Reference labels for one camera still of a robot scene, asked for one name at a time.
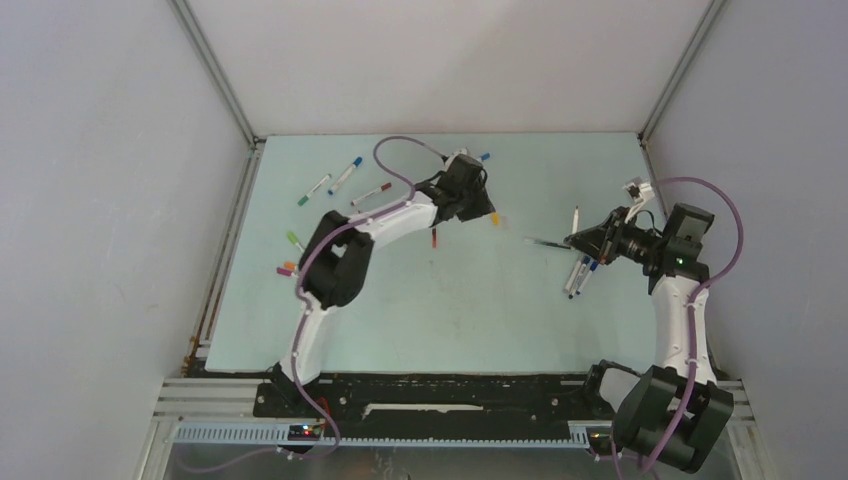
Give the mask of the white marker dark blue cap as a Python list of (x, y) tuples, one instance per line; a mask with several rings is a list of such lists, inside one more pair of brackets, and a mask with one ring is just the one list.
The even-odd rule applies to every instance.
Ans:
[(590, 267), (593, 264), (593, 260), (585, 256), (580, 264), (577, 266), (574, 271), (573, 279), (571, 280), (569, 286), (567, 287), (567, 294), (570, 298), (576, 296), (579, 292), (580, 286), (583, 283), (586, 275), (589, 273)]

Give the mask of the green gel pen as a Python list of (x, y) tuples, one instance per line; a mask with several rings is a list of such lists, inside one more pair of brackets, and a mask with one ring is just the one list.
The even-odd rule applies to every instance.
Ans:
[(568, 244), (558, 243), (558, 242), (553, 242), (553, 241), (547, 241), (547, 240), (542, 240), (542, 239), (537, 239), (537, 238), (524, 237), (523, 241), (525, 243), (528, 243), (528, 244), (531, 244), (531, 245), (536, 245), (536, 246), (555, 248), (555, 249), (564, 249), (564, 250), (573, 250), (573, 247), (571, 247)]

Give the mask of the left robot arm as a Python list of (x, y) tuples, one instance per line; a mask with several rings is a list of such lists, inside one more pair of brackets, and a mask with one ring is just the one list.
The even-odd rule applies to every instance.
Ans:
[(289, 350), (274, 367), (272, 385), (283, 409), (299, 417), (314, 408), (316, 390), (309, 383), (323, 369), (327, 317), (360, 294), (372, 254), (453, 218), (466, 222), (493, 213), (487, 180), (483, 163), (458, 151), (434, 176), (380, 209), (352, 216), (332, 210), (321, 218), (299, 263), (295, 295), (301, 317)]

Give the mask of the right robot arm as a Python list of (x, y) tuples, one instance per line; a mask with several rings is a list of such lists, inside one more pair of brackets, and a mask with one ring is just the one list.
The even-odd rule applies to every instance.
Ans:
[(655, 360), (644, 373), (611, 361), (590, 370), (581, 392), (596, 418), (614, 412), (612, 440), (686, 473), (697, 472), (733, 413), (733, 396), (719, 388), (705, 334), (704, 288), (709, 268), (699, 262), (713, 214), (676, 204), (662, 231), (643, 229), (613, 210), (599, 225), (565, 238), (569, 247), (601, 265), (625, 257), (642, 268), (656, 318)]

